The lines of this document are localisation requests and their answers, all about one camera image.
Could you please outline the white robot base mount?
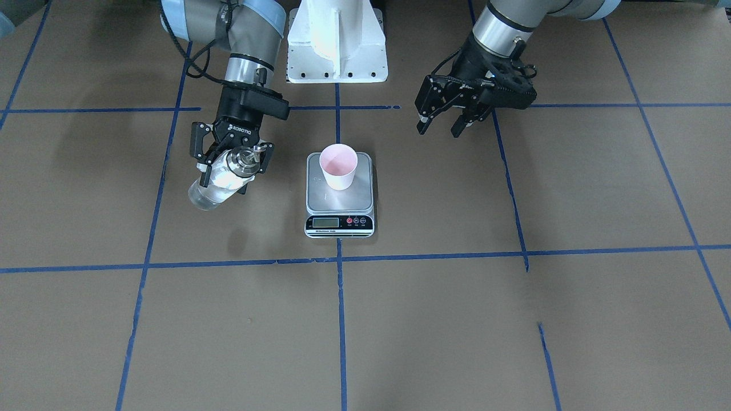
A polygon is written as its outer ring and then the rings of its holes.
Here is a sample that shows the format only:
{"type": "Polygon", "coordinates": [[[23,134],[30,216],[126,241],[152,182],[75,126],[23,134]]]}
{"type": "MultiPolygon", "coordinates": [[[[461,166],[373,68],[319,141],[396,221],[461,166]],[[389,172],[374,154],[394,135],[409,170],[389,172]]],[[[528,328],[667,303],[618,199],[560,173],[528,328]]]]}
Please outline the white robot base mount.
{"type": "Polygon", "coordinates": [[[381,1],[302,1],[289,12],[287,81],[387,81],[383,11],[381,1]]]}

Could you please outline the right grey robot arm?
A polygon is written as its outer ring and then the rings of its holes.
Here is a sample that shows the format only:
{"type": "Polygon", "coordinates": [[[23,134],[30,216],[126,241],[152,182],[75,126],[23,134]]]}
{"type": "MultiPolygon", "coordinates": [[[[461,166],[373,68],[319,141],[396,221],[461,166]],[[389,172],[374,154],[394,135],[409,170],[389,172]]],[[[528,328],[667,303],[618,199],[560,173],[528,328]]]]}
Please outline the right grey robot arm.
{"type": "Polygon", "coordinates": [[[289,102],[270,86],[286,13],[275,1],[161,1],[159,9],[187,75],[222,86],[216,119],[191,125],[200,177],[188,195],[211,210],[266,172],[274,145],[259,137],[264,117],[289,117],[289,102]]]}

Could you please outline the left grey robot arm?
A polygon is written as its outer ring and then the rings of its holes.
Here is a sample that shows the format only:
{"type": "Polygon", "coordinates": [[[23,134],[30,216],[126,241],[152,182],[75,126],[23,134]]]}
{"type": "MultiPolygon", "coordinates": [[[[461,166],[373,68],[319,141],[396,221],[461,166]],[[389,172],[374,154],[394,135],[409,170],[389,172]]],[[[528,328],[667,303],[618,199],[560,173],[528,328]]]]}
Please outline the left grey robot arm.
{"type": "Polygon", "coordinates": [[[581,21],[605,18],[617,1],[488,1],[464,43],[425,76],[415,99],[417,131],[425,134],[433,120],[450,108],[460,115],[450,128],[459,137],[496,108],[525,110],[537,99],[535,65],[521,60],[528,39],[546,16],[581,21]]]}

